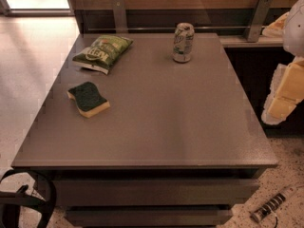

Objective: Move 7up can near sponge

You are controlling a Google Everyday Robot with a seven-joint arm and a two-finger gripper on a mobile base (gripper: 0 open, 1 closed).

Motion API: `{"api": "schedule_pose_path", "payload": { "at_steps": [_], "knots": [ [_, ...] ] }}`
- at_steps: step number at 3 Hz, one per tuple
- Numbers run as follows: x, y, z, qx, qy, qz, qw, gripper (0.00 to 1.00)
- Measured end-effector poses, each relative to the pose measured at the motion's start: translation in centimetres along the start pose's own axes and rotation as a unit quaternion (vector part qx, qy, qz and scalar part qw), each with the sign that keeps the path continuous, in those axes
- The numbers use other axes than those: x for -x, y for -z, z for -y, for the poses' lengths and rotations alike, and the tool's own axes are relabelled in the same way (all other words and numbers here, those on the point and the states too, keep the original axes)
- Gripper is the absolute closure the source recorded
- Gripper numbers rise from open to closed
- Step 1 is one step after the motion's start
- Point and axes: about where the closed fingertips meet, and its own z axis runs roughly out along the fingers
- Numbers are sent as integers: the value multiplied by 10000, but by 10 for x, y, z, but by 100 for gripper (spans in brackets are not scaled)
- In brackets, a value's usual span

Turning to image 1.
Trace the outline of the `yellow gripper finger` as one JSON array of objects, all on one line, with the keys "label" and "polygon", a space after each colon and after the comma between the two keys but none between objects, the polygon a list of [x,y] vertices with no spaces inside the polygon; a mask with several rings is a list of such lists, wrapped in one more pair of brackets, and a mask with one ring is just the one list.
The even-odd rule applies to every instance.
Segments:
[{"label": "yellow gripper finger", "polygon": [[294,58],[287,66],[279,64],[275,69],[270,90],[263,106],[261,120],[269,125],[280,124],[304,100],[304,59]]},{"label": "yellow gripper finger", "polygon": [[268,25],[263,31],[262,35],[266,37],[281,37],[285,28],[285,22],[289,13],[286,12],[278,17],[273,23]]}]

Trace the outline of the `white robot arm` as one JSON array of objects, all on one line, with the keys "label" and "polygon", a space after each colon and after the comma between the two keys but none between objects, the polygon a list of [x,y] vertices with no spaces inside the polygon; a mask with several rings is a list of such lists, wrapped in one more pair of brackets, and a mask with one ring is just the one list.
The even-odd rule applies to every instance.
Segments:
[{"label": "white robot arm", "polygon": [[287,66],[277,65],[261,114],[265,124],[277,125],[284,122],[304,100],[304,0],[298,0],[289,12],[267,26],[262,34],[281,37],[283,49],[294,56]]}]

